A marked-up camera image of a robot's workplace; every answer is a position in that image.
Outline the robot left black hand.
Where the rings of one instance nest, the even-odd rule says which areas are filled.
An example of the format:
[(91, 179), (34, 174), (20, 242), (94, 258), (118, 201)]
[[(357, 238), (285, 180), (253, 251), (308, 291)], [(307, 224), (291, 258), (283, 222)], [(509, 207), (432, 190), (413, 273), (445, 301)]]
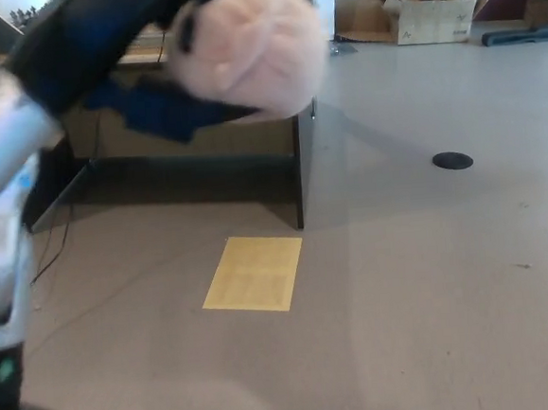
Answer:
[(110, 74), (148, 23), (167, 27), (186, 2), (206, 1), (53, 0), (4, 66), (54, 117), (81, 101), (89, 110), (116, 111), (128, 129), (186, 143), (200, 128), (247, 117), (255, 109), (196, 98), (154, 78), (122, 86)]

